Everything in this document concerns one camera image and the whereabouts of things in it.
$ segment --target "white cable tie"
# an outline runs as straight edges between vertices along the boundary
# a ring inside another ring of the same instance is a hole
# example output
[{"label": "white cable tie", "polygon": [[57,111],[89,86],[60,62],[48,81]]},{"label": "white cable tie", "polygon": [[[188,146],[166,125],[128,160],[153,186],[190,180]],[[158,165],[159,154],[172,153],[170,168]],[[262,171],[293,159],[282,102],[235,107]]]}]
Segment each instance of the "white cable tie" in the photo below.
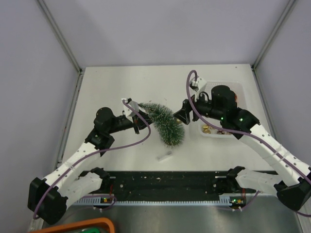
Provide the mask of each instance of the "white cable tie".
[{"label": "white cable tie", "polygon": [[70,169],[70,170],[72,170],[73,172],[75,171],[75,167],[73,166],[73,164],[72,163],[69,163],[68,161],[66,161],[65,162],[65,165]]},{"label": "white cable tie", "polygon": [[[279,153],[282,149],[282,145],[280,144],[280,146],[276,149],[276,151],[272,154],[271,157],[275,156],[277,153]],[[273,166],[279,162],[281,162],[284,159],[284,157],[282,156],[282,158],[280,158],[279,160],[277,160],[275,163],[271,164],[270,166]]]},{"label": "white cable tie", "polygon": [[197,81],[195,80],[195,78],[191,79],[190,83],[192,84],[192,86],[195,86],[197,84]]},{"label": "white cable tie", "polygon": [[290,154],[290,151],[289,151],[289,150],[286,151],[285,154],[284,154],[284,156],[282,156],[282,158],[281,158],[280,160],[278,160],[278,162],[283,161],[283,159],[285,159],[289,154]]}]

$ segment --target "gray wall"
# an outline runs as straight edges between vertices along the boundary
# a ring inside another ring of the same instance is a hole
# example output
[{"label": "gray wall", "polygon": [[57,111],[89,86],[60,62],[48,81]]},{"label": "gray wall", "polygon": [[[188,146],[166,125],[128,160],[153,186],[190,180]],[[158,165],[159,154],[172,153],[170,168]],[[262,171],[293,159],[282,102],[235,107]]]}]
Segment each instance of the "gray wall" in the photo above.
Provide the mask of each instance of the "gray wall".
[{"label": "gray wall", "polygon": [[0,227],[26,232],[29,184],[51,172],[77,73],[34,0],[0,8]]},{"label": "gray wall", "polygon": [[288,0],[47,0],[82,66],[253,63]]},{"label": "gray wall", "polygon": [[311,164],[311,1],[300,0],[258,67],[280,141]]}]

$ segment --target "metal frame edge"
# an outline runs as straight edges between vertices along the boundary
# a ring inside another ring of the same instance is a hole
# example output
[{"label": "metal frame edge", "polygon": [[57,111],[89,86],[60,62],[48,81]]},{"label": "metal frame edge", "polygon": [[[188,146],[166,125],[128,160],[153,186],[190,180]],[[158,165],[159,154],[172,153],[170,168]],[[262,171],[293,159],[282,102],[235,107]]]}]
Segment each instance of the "metal frame edge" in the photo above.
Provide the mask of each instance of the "metal frame edge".
[{"label": "metal frame edge", "polygon": [[35,0],[38,7],[40,8],[41,12],[43,13],[44,17],[46,18],[48,24],[50,25],[52,31],[55,34],[56,39],[58,40],[59,44],[61,45],[63,51],[65,52],[66,56],[72,63],[73,67],[78,73],[81,73],[82,69],[78,64],[76,58],[74,57],[68,43],[66,42],[62,32],[60,31],[59,27],[57,26],[54,17],[52,16],[51,12],[49,11],[48,6],[46,5],[44,0]]},{"label": "metal frame edge", "polygon": [[276,130],[275,124],[274,124],[272,117],[271,117],[271,112],[270,112],[268,104],[267,104],[268,101],[267,101],[267,98],[264,94],[262,84],[260,82],[260,79],[258,78],[258,74],[257,74],[256,70],[252,69],[252,71],[253,71],[255,83],[256,83],[256,86],[257,86],[257,89],[259,92],[260,100],[261,100],[261,103],[263,105],[263,110],[264,110],[264,113],[267,117],[267,121],[268,121],[268,125],[269,125],[270,131],[271,131],[271,135],[277,140],[277,138],[278,138],[277,130]]},{"label": "metal frame edge", "polygon": [[286,19],[288,18],[288,16],[290,15],[290,13],[294,9],[294,7],[296,6],[297,2],[298,2],[298,0],[289,0],[288,1],[284,11],[282,12],[280,18],[276,22],[276,25],[274,26],[274,28],[273,28],[272,32],[270,33],[268,39],[266,40],[263,47],[261,48],[254,64],[252,65],[252,67],[254,69],[256,69],[258,67],[258,65],[260,64],[260,62],[262,61],[262,59],[265,56],[265,54],[267,53],[268,49],[272,45],[276,35],[278,34],[281,27],[284,25]]},{"label": "metal frame edge", "polygon": [[64,131],[63,131],[63,134],[62,134],[62,137],[60,139],[59,146],[58,146],[57,160],[54,164],[53,169],[56,169],[63,162],[63,156],[64,156],[64,152],[65,152],[65,148],[66,148],[66,143],[67,143],[68,135],[70,132],[73,114],[74,114],[74,111],[75,111],[75,108],[77,105],[77,100],[79,97],[83,77],[84,77],[84,71],[82,71],[82,73],[79,75],[77,83],[76,83],[76,87],[75,87],[75,90],[74,90],[74,93],[72,96],[72,100],[71,100],[71,103],[69,106],[69,111],[68,111],[68,114],[66,117],[66,123],[64,125]]},{"label": "metal frame edge", "polygon": [[[311,213],[311,202],[307,201],[304,206],[301,208],[303,213],[310,214]],[[298,221],[300,222],[300,226],[302,228],[303,233],[311,233],[311,220],[309,217],[303,217],[301,215],[297,215]]]}]

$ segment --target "plastic container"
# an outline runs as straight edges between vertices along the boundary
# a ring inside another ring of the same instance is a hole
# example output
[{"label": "plastic container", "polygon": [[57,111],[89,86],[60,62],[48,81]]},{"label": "plastic container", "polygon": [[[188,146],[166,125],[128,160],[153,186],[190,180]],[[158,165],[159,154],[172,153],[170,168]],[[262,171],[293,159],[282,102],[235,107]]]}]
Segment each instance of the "plastic container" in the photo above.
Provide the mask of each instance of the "plastic container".
[{"label": "plastic container", "polygon": [[32,233],[70,233],[72,231],[83,232],[83,230],[87,231],[91,230],[94,232],[95,229],[97,229],[98,231],[100,229],[104,229],[108,233],[115,233],[115,227],[113,223],[111,222],[110,219],[106,217],[100,217],[55,227],[49,227]]},{"label": "plastic container", "polygon": [[[247,100],[245,98],[245,92],[242,84],[240,82],[235,81],[226,81],[226,82],[220,82],[220,81],[208,81],[205,92],[208,93],[209,97],[211,98],[211,90],[213,87],[218,85],[226,85],[230,87],[232,91],[235,92],[237,95],[237,104],[238,107],[247,109]],[[220,124],[220,121],[214,120],[211,118],[205,118],[208,122],[212,123],[213,125],[216,125],[218,127],[222,127]],[[198,131],[199,134],[203,137],[214,137],[214,138],[234,138],[231,134],[218,134],[216,129],[209,129],[210,133],[204,133],[202,128],[205,126],[205,123],[201,120],[198,121]]]}]

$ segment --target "small white object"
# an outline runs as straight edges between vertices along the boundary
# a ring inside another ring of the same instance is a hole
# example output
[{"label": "small white object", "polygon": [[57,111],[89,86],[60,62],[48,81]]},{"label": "small white object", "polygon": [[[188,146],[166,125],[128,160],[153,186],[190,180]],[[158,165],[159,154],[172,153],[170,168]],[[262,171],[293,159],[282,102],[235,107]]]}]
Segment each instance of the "small white object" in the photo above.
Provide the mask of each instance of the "small white object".
[{"label": "small white object", "polygon": [[194,100],[196,101],[199,98],[200,93],[205,90],[207,82],[205,79],[198,77],[196,81],[195,81],[195,78],[193,78],[190,81],[190,83],[191,83],[192,87],[195,87],[196,92],[195,92]]},{"label": "small white object", "polygon": [[173,155],[173,152],[170,150],[167,153],[163,154],[163,155],[159,155],[156,157],[156,159],[158,160],[158,162],[161,162],[169,157],[171,157]]},{"label": "small white object", "polygon": [[[137,102],[131,101],[127,104],[130,105],[135,111],[139,112],[139,106]],[[129,120],[132,120],[132,117],[135,116],[135,113],[132,112],[132,110],[130,110],[129,108],[127,108],[124,104],[123,104],[123,108],[124,108],[126,118],[128,118]]]}]

